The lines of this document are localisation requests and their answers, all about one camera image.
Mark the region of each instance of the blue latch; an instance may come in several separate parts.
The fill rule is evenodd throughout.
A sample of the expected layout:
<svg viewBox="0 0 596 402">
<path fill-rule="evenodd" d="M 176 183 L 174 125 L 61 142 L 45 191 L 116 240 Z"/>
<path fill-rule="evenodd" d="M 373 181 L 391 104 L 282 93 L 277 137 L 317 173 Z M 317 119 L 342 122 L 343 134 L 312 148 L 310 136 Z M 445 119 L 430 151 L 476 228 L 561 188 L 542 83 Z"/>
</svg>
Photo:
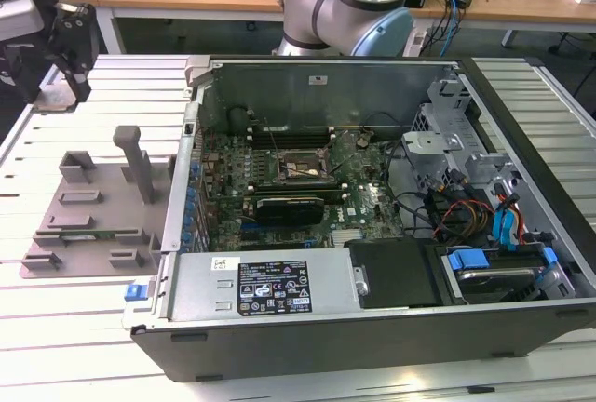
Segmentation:
<svg viewBox="0 0 596 402">
<path fill-rule="evenodd" d="M 124 295 L 125 302 L 142 302 L 147 300 L 147 286 L 143 284 L 129 284 Z"/>
<path fill-rule="evenodd" d="M 191 162 L 190 164 L 190 175 L 193 179 L 198 177 L 199 165 L 197 162 Z"/>
<path fill-rule="evenodd" d="M 557 258 L 557 254 L 550 247 L 544 247 L 544 249 L 542 250 L 542 253 L 544 254 L 544 258 L 547 260 L 549 265 L 552 265 L 559 260 Z"/>
<path fill-rule="evenodd" d="M 499 210 L 493 218 L 493 238 L 510 251 L 515 250 L 516 247 L 511 241 L 511 229 L 514 221 L 515 215 L 510 210 Z"/>
<path fill-rule="evenodd" d="M 447 258 L 454 270 L 486 269 L 489 267 L 486 255 L 480 248 L 462 248 L 454 251 Z"/>
</svg>

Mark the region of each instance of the black cable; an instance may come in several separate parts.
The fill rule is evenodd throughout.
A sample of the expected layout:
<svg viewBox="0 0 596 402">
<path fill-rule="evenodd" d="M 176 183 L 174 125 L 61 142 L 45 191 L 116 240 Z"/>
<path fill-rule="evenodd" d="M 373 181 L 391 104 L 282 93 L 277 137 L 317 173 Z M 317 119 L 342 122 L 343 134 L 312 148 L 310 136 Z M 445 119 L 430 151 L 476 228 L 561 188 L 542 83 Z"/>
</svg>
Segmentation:
<svg viewBox="0 0 596 402">
<path fill-rule="evenodd" d="M 403 204 L 400 201 L 400 197 L 402 197 L 403 195 L 410 195 L 410 194 L 411 195 L 415 195 L 416 197 L 419 197 L 420 198 L 420 194 L 422 194 L 422 193 L 417 193 L 415 191 L 404 191 L 403 193 L 399 193 L 398 195 L 395 196 L 395 199 L 394 199 L 395 203 L 398 204 L 398 206 L 400 206 L 400 208 L 405 209 L 409 213 L 412 213 L 416 218 L 419 218 L 420 221 L 424 221 L 428 225 L 434 226 L 435 224 L 429 218 L 427 218 L 425 215 L 420 214 L 415 209 L 411 209 L 410 207 L 408 207 L 407 205 Z"/>
<path fill-rule="evenodd" d="M 445 2 L 445 9 L 443 11 L 443 15 L 440 18 L 439 24 L 435 26 L 435 28 L 433 29 L 433 32 L 430 34 L 430 37 L 428 38 L 428 40 L 424 43 L 424 45 L 422 46 L 420 52 L 424 52 L 427 48 L 431 49 L 433 44 L 435 44 L 436 42 L 439 42 L 447 33 L 447 28 L 449 25 L 446 25 L 444 28 L 442 27 L 442 24 L 445 20 L 447 20 L 448 22 L 450 21 L 449 16 L 452 14 L 452 1 L 451 0 L 444 0 Z M 437 38 L 437 33 L 441 31 L 441 35 Z"/>
<path fill-rule="evenodd" d="M 589 72 L 586 74 L 586 76 L 584 76 L 584 79 L 582 79 L 579 82 L 579 85 L 576 88 L 576 91 L 574 92 L 574 97 L 577 96 L 577 94 L 579 93 L 579 90 L 581 90 L 581 88 L 584 86 L 584 84 L 586 84 L 586 81 L 588 81 L 588 78 L 594 73 L 596 72 L 596 65 L 594 65 L 591 69 L 589 69 Z"/>
<path fill-rule="evenodd" d="M 377 116 L 377 115 L 384 115 L 387 118 L 391 119 L 396 125 L 398 125 L 400 127 L 401 126 L 404 126 L 402 123 L 400 123 L 398 121 L 398 119 L 395 116 L 393 116 L 389 112 L 386 112 L 386 111 L 377 111 L 377 112 L 373 112 L 372 114 L 369 114 L 366 118 L 364 118 L 364 120 L 362 121 L 362 123 L 359 124 L 359 127 L 360 128 L 365 127 L 366 124 L 371 120 L 371 118 L 373 118 L 374 116 Z"/>
</svg>

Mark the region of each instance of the cable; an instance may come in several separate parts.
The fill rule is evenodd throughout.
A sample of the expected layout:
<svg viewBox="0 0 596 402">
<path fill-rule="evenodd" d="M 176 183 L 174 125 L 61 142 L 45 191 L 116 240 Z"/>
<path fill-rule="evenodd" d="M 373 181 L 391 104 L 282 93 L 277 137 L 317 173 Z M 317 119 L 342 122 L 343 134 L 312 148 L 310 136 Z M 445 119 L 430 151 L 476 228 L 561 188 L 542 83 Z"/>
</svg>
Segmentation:
<svg viewBox="0 0 596 402">
<path fill-rule="evenodd" d="M 354 155 L 356 155 L 357 153 L 353 153 L 352 155 L 350 155 L 348 158 L 345 158 L 339 165 L 337 165 L 336 167 L 334 167 L 331 171 L 329 171 L 329 175 L 331 176 L 337 169 L 341 168 L 345 162 L 347 162 L 350 158 L 352 158 Z"/>
<path fill-rule="evenodd" d="M 581 90 L 581 88 L 584 86 L 584 84 L 586 84 L 586 82 L 588 81 L 588 78 L 594 73 L 596 72 L 596 65 L 594 65 L 591 69 L 589 69 L 589 72 L 586 74 L 586 76 L 584 76 L 584 79 L 582 79 L 579 84 L 577 85 L 576 91 L 574 92 L 574 97 L 577 96 L 577 94 L 579 93 L 579 90 Z"/>
<path fill-rule="evenodd" d="M 366 126 L 366 124 L 370 121 L 370 119 L 377 115 L 384 115 L 387 118 L 391 119 L 399 127 L 405 127 L 405 125 L 400 123 L 400 121 L 398 121 L 398 119 L 395 116 L 393 116 L 392 114 L 390 114 L 389 112 L 377 111 L 377 112 L 373 112 L 372 114 L 369 114 L 366 118 L 364 118 L 364 120 L 362 120 L 362 123 L 359 124 L 359 128 L 360 129 L 364 128 Z"/>
<path fill-rule="evenodd" d="M 457 5 L 455 4 L 455 0 L 451 0 L 451 2 L 452 2 L 452 12 L 453 12 L 452 23 L 450 25 L 449 33 L 447 34 L 447 40 L 445 41 L 445 44 L 443 45 L 443 48 L 440 51 L 439 58 L 443 57 L 443 55 L 447 51 L 447 48 L 451 44 L 451 40 L 454 36 L 454 28 L 455 28 L 455 21 L 456 21 L 456 15 L 457 15 L 457 12 L 456 12 Z"/>
<path fill-rule="evenodd" d="M 449 40 L 445 43 L 445 47 L 442 50 L 444 54 L 449 48 L 449 45 L 453 42 L 453 38 L 459 33 L 460 24 L 462 20 L 466 17 L 466 10 L 463 11 L 457 8 L 455 0 L 444 0 L 445 1 L 445 9 L 443 11 L 443 15 L 437 25 L 434 26 L 434 29 L 426 42 L 423 44 L 421 48 L 421 53 L 426 51 L 427 49 L 430 50 L 432 46 L 442 40 L 446 36 L 449 37 Z M 448 24 L 443 27 L 443 23 L 445 20 L 448 21 Z"/>
</svg>

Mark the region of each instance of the power supply label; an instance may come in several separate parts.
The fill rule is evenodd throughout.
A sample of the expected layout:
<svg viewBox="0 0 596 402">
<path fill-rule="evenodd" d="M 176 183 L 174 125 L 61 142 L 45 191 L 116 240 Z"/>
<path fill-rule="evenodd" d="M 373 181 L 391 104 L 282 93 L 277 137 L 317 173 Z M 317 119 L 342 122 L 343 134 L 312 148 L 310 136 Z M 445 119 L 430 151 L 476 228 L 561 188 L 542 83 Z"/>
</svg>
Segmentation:
<svg viewBox="0 0 596 402">
<path fill-rule="evenodd" d="M 313 312 L 306 261 L 239 264 L 237 308 L 242 316 Z"/>
</svg>

